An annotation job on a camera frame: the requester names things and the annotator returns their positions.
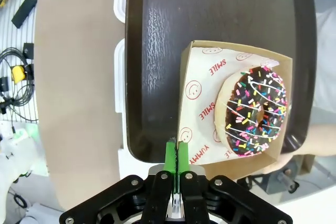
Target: donut hole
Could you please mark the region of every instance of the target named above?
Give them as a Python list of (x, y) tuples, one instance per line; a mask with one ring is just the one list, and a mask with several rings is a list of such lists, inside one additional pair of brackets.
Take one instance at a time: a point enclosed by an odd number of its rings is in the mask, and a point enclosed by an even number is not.
[(262, 125), (262, 122), (263, 122), (263, 119), (264, 119), (264, 114), (265, 114), (265, 110), (262, 106), (261, 110), (258, 111), (258, 113), (257, 113), (257, 122), (258, 122), (259, 126)]

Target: cardboard box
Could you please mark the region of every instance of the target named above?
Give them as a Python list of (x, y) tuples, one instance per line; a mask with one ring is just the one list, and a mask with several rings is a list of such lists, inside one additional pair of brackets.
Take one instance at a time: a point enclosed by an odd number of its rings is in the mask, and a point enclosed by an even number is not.
[[(266, 58), (278, 61), (279, 65), (276, 67), (273, 67), (272, 69), (273, 71), (275, 71), (277, 74), (279, 74), (283, 78), (286, 91), (287, 91), (286, 92), (287, 101), (289, 101), (289, 104), (290, 104), (291, 77), (292, 77), (292, 59), (291, 58), (283, 56), (276, 52), (266, 50), (266, 49), (261, 49), (261, 48), (246, 46), (246, 45), (232, 44), (232, 43), (227, 43), (227, 42), (196, 40), (190, 43), (190, 45), (183, 51), (182, 57), (181, 57), (180, 107), (183, 102), (183, 99), (185, 99), (185, 96), (183, 94), (184, 94), (184, 87), (186, 84), (185, 83), (186, 74), (188, 70), (190, 52), (191, 52), (191, 49), (194, 47), (230, 49), (234, 51), (245, 52), (248, 54), (256, 54), (262, 57), (266, 57)], [(264, 167), (274, 163), (280, 155), (280, 151), (281, 151), (281, 147), (282, 147), (282, 143), (283, 143), (283, 139), (284, 139), (285, 131), (286, 131), (287, 118), (289, 115), (290, 115), (290, 110), (289, 108), (287, 108), (287, 116), (284, 120), (284, 123), (282, 126), (283, 128), (280, 131), (279, 136), (276, 138), (276, 140), (270, 143), (270, 147), (266, 151), (262, 152), (259, 155), (254, 155), (252, 157), (245, 157), (245, 158), (239, 158), (239, 159), (234, 159), (234, 160), (227, 160), (223, 162), (202, 165), (206, 170), (207, 178), (210, 179), (216, 175), (222, 174), (222, 175), (229, 177), (230, 179), (238, 179), (238, 178), (247, 176), (251, 173), (257, 172), (263, 169)]]

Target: black tray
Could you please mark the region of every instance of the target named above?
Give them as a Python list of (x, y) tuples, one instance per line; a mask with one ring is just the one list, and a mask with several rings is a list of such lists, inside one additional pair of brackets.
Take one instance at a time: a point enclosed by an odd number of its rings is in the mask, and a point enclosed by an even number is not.
[(126, 110), (130, 152), (163, 162), (177, 135), (180, 58), (192, 40), (246, 44), (293, 61), (283, 152), (304, 142), (316, 72), (313, 0), (127, 0)]

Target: chocolate frosted donut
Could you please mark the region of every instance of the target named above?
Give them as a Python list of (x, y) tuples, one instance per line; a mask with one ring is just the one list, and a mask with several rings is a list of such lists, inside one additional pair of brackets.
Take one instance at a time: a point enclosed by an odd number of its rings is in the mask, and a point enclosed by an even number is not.
[(282, 78), (269, 68), (235, 73), (225, 80), (216, 102), (219, 139), (238, 155), (258, 154), (279, 135), (286, 106)]

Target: beige table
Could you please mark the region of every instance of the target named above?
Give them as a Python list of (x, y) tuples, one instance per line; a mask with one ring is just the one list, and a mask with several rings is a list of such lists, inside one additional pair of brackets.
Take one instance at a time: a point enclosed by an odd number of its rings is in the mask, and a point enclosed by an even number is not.
[(122, 131), (114, 111), (113, 52), (123, 37), (113, 0), (38, 0), (39, 128), (65, 209), (119, 179)]

